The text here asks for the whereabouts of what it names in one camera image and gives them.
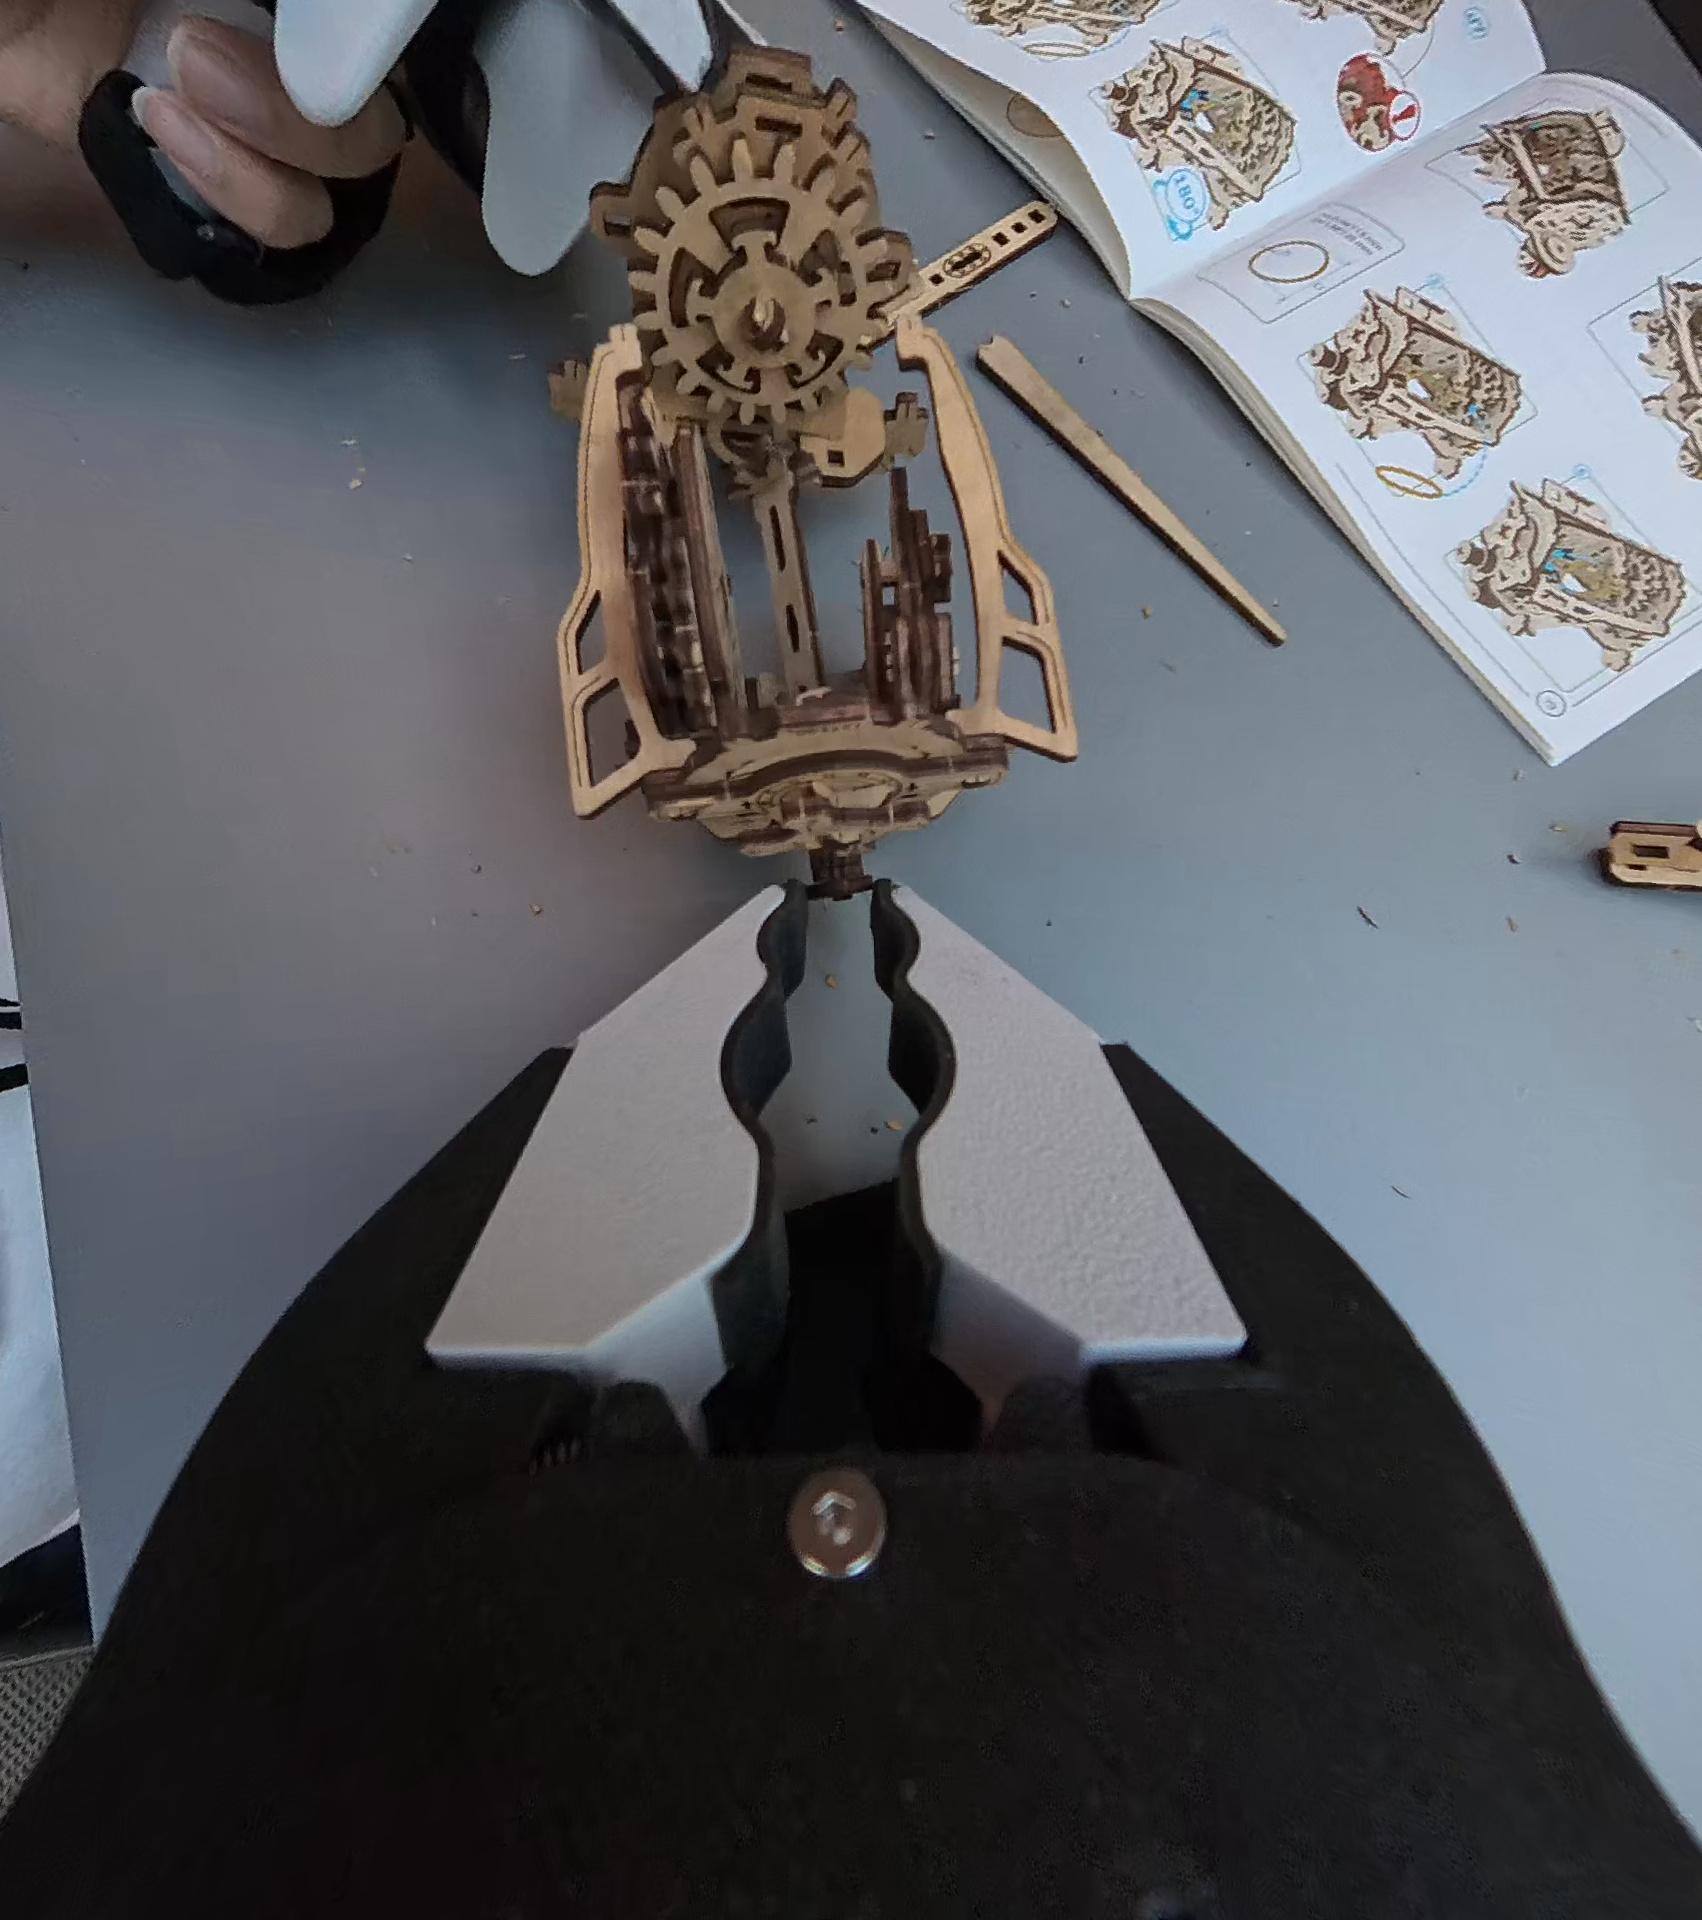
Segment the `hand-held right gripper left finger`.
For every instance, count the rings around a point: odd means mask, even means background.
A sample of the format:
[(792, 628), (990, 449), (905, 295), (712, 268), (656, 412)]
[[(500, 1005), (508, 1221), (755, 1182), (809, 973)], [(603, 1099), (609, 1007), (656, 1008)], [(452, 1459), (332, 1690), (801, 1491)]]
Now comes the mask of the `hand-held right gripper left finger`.
[(425, 1338), (441, 1369), (653, 1386), (695, 1446), (781, 1343), (790, 1255), (764, 1117), (792, 1068), (809, 900), (787, 880), (570, 1048)]

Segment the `person's left hand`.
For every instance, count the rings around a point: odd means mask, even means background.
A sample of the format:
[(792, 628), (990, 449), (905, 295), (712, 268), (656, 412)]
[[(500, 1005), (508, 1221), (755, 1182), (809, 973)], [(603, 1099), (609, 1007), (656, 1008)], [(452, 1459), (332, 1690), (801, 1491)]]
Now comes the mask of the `person's left hand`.
[[(75, 152), (81, 109), (125, 70), (144, 4), (0, 2), (0, 125)], [(162, 37), (167, 78), (131, 114), (175, 182), (265, 249), (325, 239), (327, 180), (365, 180), (396, 160), (406, 120), (387, 89), (340, 126), (292, 103), (262, 30), (187, 8)]]

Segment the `open instruction booklet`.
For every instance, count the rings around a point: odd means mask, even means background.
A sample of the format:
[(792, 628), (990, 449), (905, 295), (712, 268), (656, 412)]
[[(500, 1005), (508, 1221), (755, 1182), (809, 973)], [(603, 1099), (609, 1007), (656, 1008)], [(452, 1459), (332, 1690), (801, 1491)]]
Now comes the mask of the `open instruction booklet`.
[(1702, 670), (1702, 147), (1514, 2), (876, 2), (1538, 756)]

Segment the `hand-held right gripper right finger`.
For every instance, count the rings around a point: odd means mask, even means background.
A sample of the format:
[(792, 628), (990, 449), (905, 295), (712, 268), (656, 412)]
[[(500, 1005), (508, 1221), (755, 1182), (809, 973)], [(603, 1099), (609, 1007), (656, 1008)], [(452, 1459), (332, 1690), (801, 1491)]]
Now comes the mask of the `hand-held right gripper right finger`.
[(1099, 1037), (907, 887), (871, 893), (886, 1070), (914, 1117), (904, 1338), (991, 1429), (1018, 1389), (1243, 1357), (1247, 1328)]

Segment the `grey desk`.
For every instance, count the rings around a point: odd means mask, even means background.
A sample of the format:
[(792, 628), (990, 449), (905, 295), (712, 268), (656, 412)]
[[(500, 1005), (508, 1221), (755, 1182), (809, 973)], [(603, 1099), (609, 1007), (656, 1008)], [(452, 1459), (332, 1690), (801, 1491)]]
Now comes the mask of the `grey desk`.
[[(322, 301), (151, 278), (0, 126), (0, 822), (95, 1620), (293, 1293), (548, 1046), (774, 868), (576, 821), (545, 372), (622, 308), (523, 280), (427, 151)], [(1288, 631), (1270, 649), (990, 382), (1080, 756), (884, 873), (1127, 1045), (1353, 1256), (1480, 1431), (1702, 1841), (1702, 672), (1543, 766), (1071, 234), (1004, 335)]]

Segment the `pointed wooden stick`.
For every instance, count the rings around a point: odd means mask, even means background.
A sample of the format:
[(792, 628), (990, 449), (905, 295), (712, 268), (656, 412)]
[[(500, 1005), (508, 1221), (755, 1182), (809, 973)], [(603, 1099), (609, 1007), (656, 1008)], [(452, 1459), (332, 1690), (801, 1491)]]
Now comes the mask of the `pointed wooden stick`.
[(1018, 408), (1035, 423), (1088, 477), (1126, 512), (1145, 526), (1186, 569), (1243, 618), (1274, 649), (1290, 637), (1278, 618), (1222, 564), (1197, 534), (1173, 515), (1144, 477), (1132, 468), (1103, 434), (1055, 390), (1027, 354), (1007, 336), (991, 335), (975, 348), (975, 364)]

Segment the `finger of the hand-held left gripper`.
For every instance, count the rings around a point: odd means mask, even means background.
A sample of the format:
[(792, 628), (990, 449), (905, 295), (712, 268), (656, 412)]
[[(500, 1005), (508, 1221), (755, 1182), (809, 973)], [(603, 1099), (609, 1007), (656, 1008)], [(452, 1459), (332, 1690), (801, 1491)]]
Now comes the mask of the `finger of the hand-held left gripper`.
[(482, 225), (520, 276), (545, 276), (625, 180), (662, 103), (710, 91), (764, 44), (734, 4), (501, 2), (477, 26), (485, 99)]
[(272, 56), (300, 116), (336, 131), (397, 68), (417, 32), (416, 2), (273, 2)]

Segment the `wooden gear mechanical model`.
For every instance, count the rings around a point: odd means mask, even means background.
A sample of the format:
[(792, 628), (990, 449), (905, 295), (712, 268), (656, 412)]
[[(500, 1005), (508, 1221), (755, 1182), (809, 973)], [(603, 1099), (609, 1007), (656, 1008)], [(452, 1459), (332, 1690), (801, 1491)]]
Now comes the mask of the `wooden gear mechanical model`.
[(953, 350), (899, 317), (919, 265), (845, 84), (743, 46), (589, 216), (630, 320), (549, 372), (577, 426), (572, 808), (638, 795), (851, 900), (1013, 751), (1078, 759), (1050, 579)]

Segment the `slotted wooden strip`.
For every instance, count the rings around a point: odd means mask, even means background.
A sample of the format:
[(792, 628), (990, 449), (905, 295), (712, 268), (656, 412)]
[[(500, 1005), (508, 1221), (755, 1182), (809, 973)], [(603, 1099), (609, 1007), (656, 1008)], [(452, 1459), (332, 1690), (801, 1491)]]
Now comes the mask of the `slotted wooden strip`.
[(1029, 200), (1012, 209), (958, 246), (919, 265), (909, 299), (898, 308), (898, 314), (927, 319), (1048, 242), (1058, 226), (1060, 212), (1051, 202)]

